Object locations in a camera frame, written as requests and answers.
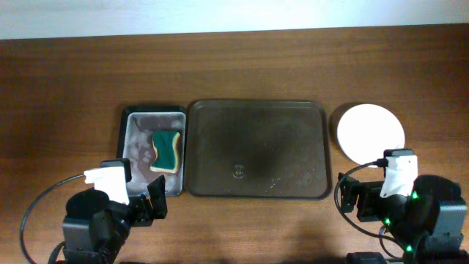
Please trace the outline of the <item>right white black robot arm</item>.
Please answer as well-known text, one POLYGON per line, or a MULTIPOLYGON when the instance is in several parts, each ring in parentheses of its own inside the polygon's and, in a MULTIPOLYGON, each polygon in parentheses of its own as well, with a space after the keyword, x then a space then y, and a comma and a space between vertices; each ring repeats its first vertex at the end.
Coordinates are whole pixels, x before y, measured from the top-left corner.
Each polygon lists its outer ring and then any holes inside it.
POLYGON ((339 175, 334 199, 342 214, 357 210, 360 222, 379 221, 379 240, 391 234, 401 257, 385 259, 377 252, 349 253, 347 263, 467 263, 461 248, 468 207, 458 183, 436 175, 421 175, 410 195, 380 196, 382 181, 361 183, 339 175))

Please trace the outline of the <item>green yellow sponge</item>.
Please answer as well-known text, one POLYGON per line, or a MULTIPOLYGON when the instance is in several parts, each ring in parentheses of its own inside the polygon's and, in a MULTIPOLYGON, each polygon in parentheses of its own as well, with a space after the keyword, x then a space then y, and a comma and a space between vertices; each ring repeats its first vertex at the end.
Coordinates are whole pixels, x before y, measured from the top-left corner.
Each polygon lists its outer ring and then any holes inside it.
POLYGON ((178 131, 155 131, 152 135, 152 145, 155 160, 150 165, 153 172, 176 173, 180 165, 178 131))

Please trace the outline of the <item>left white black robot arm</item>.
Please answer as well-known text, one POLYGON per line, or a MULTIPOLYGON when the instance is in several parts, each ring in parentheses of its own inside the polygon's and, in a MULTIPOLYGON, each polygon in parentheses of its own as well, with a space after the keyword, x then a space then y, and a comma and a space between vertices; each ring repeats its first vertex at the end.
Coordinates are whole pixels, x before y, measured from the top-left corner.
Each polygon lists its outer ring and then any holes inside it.
POLYGON ((122 204, 94 188, 71 197, 66 204, 64 261, 66 263, 113 263, 133 227, 149 227, 168 213, 163 175, 141 194, 122 204))

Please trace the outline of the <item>pink plate with red stain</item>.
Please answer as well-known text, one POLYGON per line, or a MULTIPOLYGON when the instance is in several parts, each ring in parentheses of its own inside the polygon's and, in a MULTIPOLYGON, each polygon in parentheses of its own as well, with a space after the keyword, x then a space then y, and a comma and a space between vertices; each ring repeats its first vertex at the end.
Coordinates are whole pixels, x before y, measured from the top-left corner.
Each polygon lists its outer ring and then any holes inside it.
POLYGON ((405 146, 405 132, 399 119, 375 104, 358 104, 340 117, 337 142, 343 153, 359 165, 383 157, 385 150, 405 146))

